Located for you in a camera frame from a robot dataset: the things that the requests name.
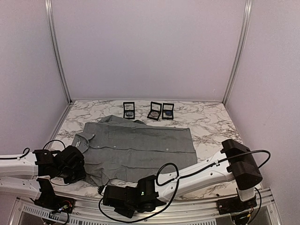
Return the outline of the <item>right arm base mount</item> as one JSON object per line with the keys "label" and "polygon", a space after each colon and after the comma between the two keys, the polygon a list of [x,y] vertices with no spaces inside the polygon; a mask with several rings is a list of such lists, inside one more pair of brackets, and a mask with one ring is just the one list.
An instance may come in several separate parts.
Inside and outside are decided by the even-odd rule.
{"label": "right arm base mount", "polygon": [[250,211],[254,210],[254,207],[257,206],[256,196],[253,198],[242,201],[239,196],[219,199],[217,200],[217,209],[220,215],[224,214],[232,214],[232,213],[240,213],[243,211]]}

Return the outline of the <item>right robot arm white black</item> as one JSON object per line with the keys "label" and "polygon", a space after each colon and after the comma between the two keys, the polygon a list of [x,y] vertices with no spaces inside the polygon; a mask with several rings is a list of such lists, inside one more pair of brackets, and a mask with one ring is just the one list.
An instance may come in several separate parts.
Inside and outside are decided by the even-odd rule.
{"label": "right robot arm white black", "polygon": [[[230,214],[235,225],[254,221],[262,206],[262,195],[256,185],[263,177],[260,168],[270,160],[268,150],[251,151],[247,146],[227,139],[222,150],[205,161],[179,169],[175,163],[161,166],[155,175],[142,178],[136,187],[102,186],[99,207],[109,206],[128,218],[127,224],[148,220],[167,210],[174,199],[205,187],[235,181],[237,195],[217,201],[220,215]],[[264,163],[257,165],[253,155],[265,153]]]}

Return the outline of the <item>black display frame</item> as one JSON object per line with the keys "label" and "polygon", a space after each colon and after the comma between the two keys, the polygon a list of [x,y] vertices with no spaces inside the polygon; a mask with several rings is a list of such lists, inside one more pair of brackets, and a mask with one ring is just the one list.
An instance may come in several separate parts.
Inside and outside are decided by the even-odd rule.
{"label": "black display frame", "polygon": [[[134,117],[129,118],[125,116],[126,112],[133,112]],[[123,102],[123,118],[128,120],[134,120],[135,119],[135,102]]]}
{"label": "black display frame", "polygon": [[173,120],[174,119],[174,104],[163,103],[162,105],[162,119]]}
{"label": "black display frame", "polygon": [[[150,114],[151,112],[158,112],[159,115],[155,118],[155,117],[151,117]],[[162,112],[162,104],[161,103],[158,103],[158,102],[153,102],[151,101],[150,103],[150,112],[148,113],[148,116],[147,118],[148,119],[151,119],[151,120],[156,120],[158,121],[159,120],[159,117],[161,115],[161,112]]]}

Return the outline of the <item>middle black display frame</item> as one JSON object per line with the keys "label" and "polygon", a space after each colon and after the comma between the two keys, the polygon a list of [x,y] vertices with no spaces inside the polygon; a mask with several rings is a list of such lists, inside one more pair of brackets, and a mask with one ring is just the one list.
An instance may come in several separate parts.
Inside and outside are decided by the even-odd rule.
{"label": "middle black display frame", "polygon": [[[151,112],[158,112],[159,115],[155,118],[155,117],[151,117],[150,114]],[[150,112],[148,113],[148,116],[147,118],[148,119],[151,119],[151,120],[156,120],[158,121],[159,120],[159,117],[161,115],[161,112],[162,112],[162,104],[161,103],[158,103],[158,102],[153,102],[151,101],[150,103]]]}

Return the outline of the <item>dark patterned round brooch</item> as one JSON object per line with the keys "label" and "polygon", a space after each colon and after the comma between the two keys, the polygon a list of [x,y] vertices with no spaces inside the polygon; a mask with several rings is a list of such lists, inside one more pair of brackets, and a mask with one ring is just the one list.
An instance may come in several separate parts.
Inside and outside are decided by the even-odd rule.
{"label": "dark patterned round brooch", "polygon": [[128,112],[125,113],[125,116],[129,117],[129,118],[132,118],[132,117],[134,117],[134,113],[128,111]]}

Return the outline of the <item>front aluminium rail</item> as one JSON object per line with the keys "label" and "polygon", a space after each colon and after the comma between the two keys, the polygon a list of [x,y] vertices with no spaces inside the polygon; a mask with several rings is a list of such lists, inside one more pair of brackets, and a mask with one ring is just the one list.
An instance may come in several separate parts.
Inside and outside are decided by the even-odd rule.
{"label": "front aluminium rail", "polygon": [[[269,188],[257,194],[257,207],[252,213],[253,225],[280,225],[275,200]],[[36,206],[29,199],[17,198],[8,224],[41,225],[44,221],[61,224],[69,219],[71,225],[114,225],[115,221],[106,218],[98,209],[98,198],[72,195],[76,200],[73,212],[51,215],[50,210]],[[192,201],[175,201],[164,212],[141,221],[142,225],[231,225],[230,214],[220,215],[217,200],[219,198]]]}

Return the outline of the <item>right black display frame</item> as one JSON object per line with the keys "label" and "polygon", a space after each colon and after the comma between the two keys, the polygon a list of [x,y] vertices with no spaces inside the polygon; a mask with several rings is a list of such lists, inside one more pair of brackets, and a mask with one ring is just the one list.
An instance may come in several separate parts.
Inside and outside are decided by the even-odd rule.
{"label": "right black display frame", "polygon": [[162,119],[173,120],[174,119],[174,104],[163,103],[162,105]]}

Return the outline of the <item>aluminium frame post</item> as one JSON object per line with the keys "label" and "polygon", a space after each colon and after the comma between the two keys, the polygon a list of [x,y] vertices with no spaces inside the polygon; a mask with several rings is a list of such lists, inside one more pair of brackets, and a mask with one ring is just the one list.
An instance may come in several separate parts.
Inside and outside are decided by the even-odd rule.
{"label": "aluminium frame post", "polygon": [[243,12],[243,18],[242,18],[242,24],[240,29],[240,36],[238,40],[237,50],[235,53],[235,57],[232,64],[232,69],[230,72],[230,76],[227,82],[227,86],[225,89],[225,93],[223,96],[222,103],[224,106],[226,106],[229,102],[231,92],[233,90],[234,82],[236,80],[239,66],[240,66],[240,60],[242,58],[243,50],[247,41],[248,36],[248,30],[249,30],[249,24],[250,24],[250,18],[251,18],[251,12],[252,12],[252,6],[253,1],[252,0],[246,0],[245,6],[244,6],[244,12]]}
{"label": "aluminium frame post", "polygon": [[67,85],[67,80],[65,77],[63,64],[60,56],[59,44],[57,40],[56,30],[55,30],[55,22],[54,22],[54,14],[53,14],[53,5],[51,0],[45,0],[45,9],[48,20],[48,27],[50,32],[50,39],[53,48],[53,54],[55,57],[56,66],[59,73],[60,82],[62,85],[63,93],[68,105],[72,103],[70,91]]}

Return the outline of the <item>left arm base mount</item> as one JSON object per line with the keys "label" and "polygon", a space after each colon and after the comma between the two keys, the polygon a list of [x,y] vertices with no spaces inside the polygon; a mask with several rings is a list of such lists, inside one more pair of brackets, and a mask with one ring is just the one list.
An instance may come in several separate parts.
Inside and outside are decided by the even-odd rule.
{"label": "left arm base mount", "polygon": [[34,199],[37,206],[58,212],[63,206],[67,206],[66,212],[72,213],[75,199],[65,196],[56,195],[48,179],[37,178],[39,184],[39,197]]}

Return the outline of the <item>blue round brooch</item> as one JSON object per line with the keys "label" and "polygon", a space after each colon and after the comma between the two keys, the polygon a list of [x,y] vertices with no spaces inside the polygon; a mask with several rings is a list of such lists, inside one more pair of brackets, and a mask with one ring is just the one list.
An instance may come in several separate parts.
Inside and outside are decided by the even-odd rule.
{"label": "blue round brooch", "polygon": [[172,117],[173,113],[171,111],[165,112],[165,116],[167,117]]}

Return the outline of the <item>pink round brooch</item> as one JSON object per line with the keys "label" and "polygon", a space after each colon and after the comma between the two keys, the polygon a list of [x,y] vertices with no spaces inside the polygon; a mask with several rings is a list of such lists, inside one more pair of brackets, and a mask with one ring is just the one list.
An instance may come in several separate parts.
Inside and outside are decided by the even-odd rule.
{"label": "pink round brooch", "polygon": [[158,112],[151,112],[151,114],[150,114],[150,116],[151,117],[157,117],[159,115],[159,113]]}

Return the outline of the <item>grey button shirt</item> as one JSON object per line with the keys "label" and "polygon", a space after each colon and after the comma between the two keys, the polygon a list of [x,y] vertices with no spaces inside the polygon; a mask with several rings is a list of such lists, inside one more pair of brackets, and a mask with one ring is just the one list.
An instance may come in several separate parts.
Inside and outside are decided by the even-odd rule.
{"label": "grey button shirt", "polygon": [[178,169],[197,163],[189,128],[149,126],[114,115],[85,123],[72,146],[83,154],[85,181],[94,186],[113,179],[137,182],[166,163]]}

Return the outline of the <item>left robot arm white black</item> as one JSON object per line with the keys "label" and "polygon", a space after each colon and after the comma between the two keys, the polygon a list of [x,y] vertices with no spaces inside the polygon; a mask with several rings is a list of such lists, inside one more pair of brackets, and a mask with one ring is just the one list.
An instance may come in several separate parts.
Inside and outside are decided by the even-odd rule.
{"label": "left robot arm white black", "polygon": [[86,178],[84,156],[76,147],[53,151],[25,148],[21,155],[0,157],[1,194],[31,198],[49,209],[72,205],[73,199],[55,194],[51,179],[56,177],[67,185]]}

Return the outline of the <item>left aluminium frame post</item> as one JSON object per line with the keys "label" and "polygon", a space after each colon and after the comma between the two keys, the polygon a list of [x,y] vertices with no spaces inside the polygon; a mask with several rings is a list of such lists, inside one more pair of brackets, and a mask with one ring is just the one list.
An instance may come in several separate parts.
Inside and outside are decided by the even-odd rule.
{"label": "left aluminium frame post", "polygon": [[67,85],[67,80],[65,77],[63,64],[60,56],[59,44],[57,40],[56,30],[55,30],[55,22],[54,22],[54,14],[53,14],[53,5],[51,0],[45,0],[45,9],[48,20],[48,27],[50,32],[50,39],[53,48],[53,54],[55,57],[56,66],[59,73],[60,82],[62,85],[63,93],[68,105],[72,103],[70,91]]}

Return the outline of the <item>right aluminium frame post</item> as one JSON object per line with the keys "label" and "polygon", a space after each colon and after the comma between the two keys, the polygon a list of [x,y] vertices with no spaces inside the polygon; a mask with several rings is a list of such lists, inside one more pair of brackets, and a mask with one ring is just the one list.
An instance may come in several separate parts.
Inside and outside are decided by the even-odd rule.
{"label": "right aluminium frame post", "polygon": [[223,96],[222,103],[224,106],[226,106],[229,102],[231,92],[233,90],[234,82],[236,80],[239,66],[240,66],[240,60],[242,58],[243,50],[247,41],[248,36],[248,30],[249,30],[249,24],[250,24],[250,18],[251,18],[251,12],[252,12],[252,6],[253,1],[252,0],[246,0],[245,6],[244,6],[244,12],[243,12],[243,18],[242,18],[242,24],[240,29],[240,36],[238,40],[237,50],[235,53],[235,57],[232,64],[232,69],[230,72],[230,76],[227,82],[227,86],[225,89],[225,93]]}

